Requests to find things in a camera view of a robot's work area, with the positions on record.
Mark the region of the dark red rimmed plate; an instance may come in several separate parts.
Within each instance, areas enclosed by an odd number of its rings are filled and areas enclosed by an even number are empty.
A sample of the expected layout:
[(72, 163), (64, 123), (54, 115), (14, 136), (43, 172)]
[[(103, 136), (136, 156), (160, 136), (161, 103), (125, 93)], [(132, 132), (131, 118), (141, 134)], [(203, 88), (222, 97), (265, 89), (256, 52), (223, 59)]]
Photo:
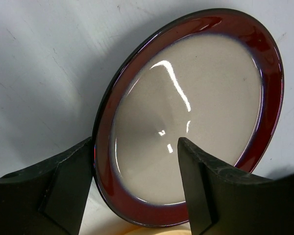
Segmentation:
[(186, 223), (179, 138), (251, 172), (283, 91), (277, 44), (244, 12), (197, 11), (157, 30), (121, 65), (97, 112), (94, 178), (105, 203), (135, 225)]

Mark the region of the round yellow plate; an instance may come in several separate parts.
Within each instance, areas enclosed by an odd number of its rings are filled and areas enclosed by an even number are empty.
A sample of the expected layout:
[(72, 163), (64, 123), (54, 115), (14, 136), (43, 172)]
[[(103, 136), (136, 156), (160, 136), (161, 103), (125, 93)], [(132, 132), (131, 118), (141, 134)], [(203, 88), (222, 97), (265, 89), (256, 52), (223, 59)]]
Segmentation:
[(183, 225), (168, 228), (139, 228), (126, 235), (191, 235), (191, 230)]

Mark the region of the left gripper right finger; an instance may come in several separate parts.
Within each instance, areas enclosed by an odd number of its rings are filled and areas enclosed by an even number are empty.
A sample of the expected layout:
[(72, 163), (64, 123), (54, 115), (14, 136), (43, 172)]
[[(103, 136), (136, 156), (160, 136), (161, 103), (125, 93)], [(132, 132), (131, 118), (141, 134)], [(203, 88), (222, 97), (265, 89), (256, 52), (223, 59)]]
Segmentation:
[(194, 235), (294, 235), (294, 173), (260, 177), (178, 140), (178, 161)]

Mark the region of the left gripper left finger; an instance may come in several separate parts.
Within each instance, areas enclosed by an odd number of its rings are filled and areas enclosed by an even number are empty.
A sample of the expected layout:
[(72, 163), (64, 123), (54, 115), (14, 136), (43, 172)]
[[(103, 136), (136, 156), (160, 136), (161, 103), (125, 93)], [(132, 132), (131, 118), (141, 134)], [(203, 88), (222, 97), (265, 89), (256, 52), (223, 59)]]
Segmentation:
[(92, 181), (87, 138), (0, 177), (0, 235), (77, 235)]

